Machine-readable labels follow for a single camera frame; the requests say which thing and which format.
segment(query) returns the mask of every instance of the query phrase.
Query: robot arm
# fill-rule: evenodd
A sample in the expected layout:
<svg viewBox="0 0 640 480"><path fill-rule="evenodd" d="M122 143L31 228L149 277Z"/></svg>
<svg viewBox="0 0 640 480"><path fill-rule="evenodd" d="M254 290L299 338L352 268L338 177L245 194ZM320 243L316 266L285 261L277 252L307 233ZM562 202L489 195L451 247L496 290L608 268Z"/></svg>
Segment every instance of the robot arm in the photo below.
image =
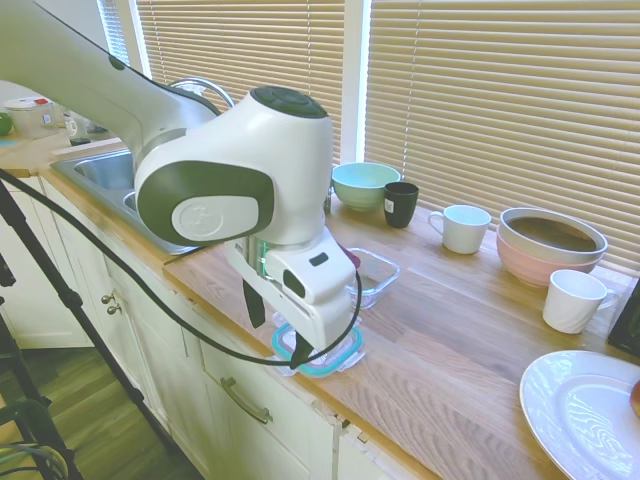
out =
<svg viewBox="0 0 640 480"><path fill-rule="evenodd" d="M0 79L123 140L151 231L182 245L226 241L255 327L264 298L303 348L325 348L345 330L355 269L324 226L333 138L318 103L261 87L219 115L208 101L130 69L31 0L0 0L0 10Z"/></svg>

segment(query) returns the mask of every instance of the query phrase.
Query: white cabinet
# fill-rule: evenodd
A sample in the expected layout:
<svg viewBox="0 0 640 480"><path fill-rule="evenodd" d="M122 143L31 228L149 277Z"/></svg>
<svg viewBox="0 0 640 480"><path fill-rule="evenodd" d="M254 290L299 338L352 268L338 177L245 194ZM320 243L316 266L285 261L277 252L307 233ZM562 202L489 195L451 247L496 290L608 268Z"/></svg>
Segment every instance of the white cabinet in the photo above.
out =
<svg viewBox="0 0 640 480"><path fill-rule="evenodd" d="M202 348L205 371L227 397L233 478L333 479L337 420L316 411L312 396L270 367ZM267 410L265 424L254 418Z"/></svg>
<svg viewBox="0 0 640 480"><path fill-rule="evenodd" d="M192 312L186 305L180 305L179 299L168 290L163 291L162 285L143 272L140 265L131 259L127 259L127 263L142 273L145 282L188 320ZM200 473L206 478L221 478L217 474L221 471L224 456L217 448L228 443L223 433L226 423L222 419L222 425L217 425L218 417L211 414L199 355L193 355L193 352L189 355L185 332L133 280L110 262L108 270L116 284L127 292L123 302L153 378L160 416Z"/></svg>
<svg viewBox="0 0 640 480"><path fill-rule="evenodd" d="M55 202L89 225L89 221L51 186L45 184L45 190L47 196L53 196ZM147 404L151 406L147 398L150 379L123 300L122 292L125 289L109 276L104 255L89 240L62 219L57 219L56 225L64 244L65 256L71 265L73 282L68 281L75 285L72 288L82 298L82 308L129 379L142 391ZM113 295L113 300L103 304L102 297L110 295ZM120 308L116 308L113 314L108 313L109 307L117 306Z"/></svg>
<svg viewBox="0 0 640 480"><path fill-rule="evenodd" d="M337 480L417 480L417 477L384 453L361 431L350 425L342 432L338 446Z"/></svg>
<svg viewBox="0 0 640 480"><path fill-rule="evenodd" d="M267 428L251 417L246 409L259 407L236 404L215 382L209 382L209 397L214 415L226 420L229 431L230 451L226 457L226 478L234 480L311 480L309 468ZM305 430L313 436L312 430Z"/></svg>
<svg viewBox="0 0 640 480"><path fill-rule="evenodd" d="M38 179L27 179L40 190ZM22 192L11 192L24 213L29 227L54 260L72 288L71 268L65 255L60 255L62 243L53 224L51 213ZM40 267L13 228L0 218L0 254L16 277L16 283L2 289L5 298L4 313L12 335L20 348L86 347L91 342L62 304L58 294L46 279Z"/></svg>

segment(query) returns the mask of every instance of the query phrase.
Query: white mug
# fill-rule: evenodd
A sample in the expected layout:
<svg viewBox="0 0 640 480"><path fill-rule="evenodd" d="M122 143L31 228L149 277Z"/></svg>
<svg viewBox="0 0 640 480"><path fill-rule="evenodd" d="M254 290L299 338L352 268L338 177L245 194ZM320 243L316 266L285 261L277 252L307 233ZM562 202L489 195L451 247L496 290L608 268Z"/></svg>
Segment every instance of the white mug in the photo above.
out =
<svg viewBox="0 0 640 480"><path fill-rule="evenodd" d="M611 298L603 302L607 295ZM616 303L619 295L593 275L577 270L556 270L542 318L547 325L563 333L580 333L597 310Z"/></svg>
<svg viewBox="0 0 640 480"><path fill-rule="evenodd" d="M434 225L434 218L442 219L442 228ZM456 253L476 253L491 223L491 215L471 205L453 205L442 213L429 215L429 224L442 235L442 244Z"/></svg>

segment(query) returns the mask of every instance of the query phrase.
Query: window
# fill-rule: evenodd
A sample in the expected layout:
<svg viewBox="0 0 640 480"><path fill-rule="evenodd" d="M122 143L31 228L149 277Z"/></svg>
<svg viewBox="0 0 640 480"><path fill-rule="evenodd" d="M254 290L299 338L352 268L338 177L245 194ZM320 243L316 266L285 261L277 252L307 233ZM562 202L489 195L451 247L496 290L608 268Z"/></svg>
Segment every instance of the window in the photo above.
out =
<svg viewBox="0 0 640 480"><path fill-rule="evenodd" d="M137 5L154 80L204 77L236 101L260 85L307 93L334 122L338 161L343 0L137 0Z"/></svg>
<svg viewBox="0 0 640 480"><path fill-rule="evenodd" d="M109 52L120 61L129 65L127 46L122 34L120 17L118 16L117 0L98 0L98 9L104 25L104 33L107 36Z"/></svg>
<svg viewBox="0 0 640 480"><path fill-rule="evenodd" d="M640 272L640 2L99 0L114 52L104 12L123 1L155 80L303 91L334 121L335 162L342 140L428 208L575 216L608 237L608 266Z"/></svg>
<svg viewBox="0 0 640 480"><path fill-rule="evenodd" d="M428 208L537 206L640 267L640 2L373 0L365 160Z"/></svg>

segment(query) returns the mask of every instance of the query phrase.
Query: kitchen sink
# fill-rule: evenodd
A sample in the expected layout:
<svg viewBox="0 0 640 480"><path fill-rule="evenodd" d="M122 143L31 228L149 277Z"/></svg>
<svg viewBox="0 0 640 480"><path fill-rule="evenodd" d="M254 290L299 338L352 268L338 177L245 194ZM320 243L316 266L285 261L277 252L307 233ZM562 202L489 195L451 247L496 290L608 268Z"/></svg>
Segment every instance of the kitchen sink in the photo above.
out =
<svg viewBox="0 0 640 480"><path fill-rule="evenodd" d="M142 223L133 188L133 157L128 150L64 160L53 164L53 169L113 211L163 252L182 255L197 248L165 242Z"/></svg>
<svg viewBox="0 0 640 480"><path fill-rule="evenodd" d="M73 169L107 190L133 190L133 157L128 152L83 160Z"/></svg>

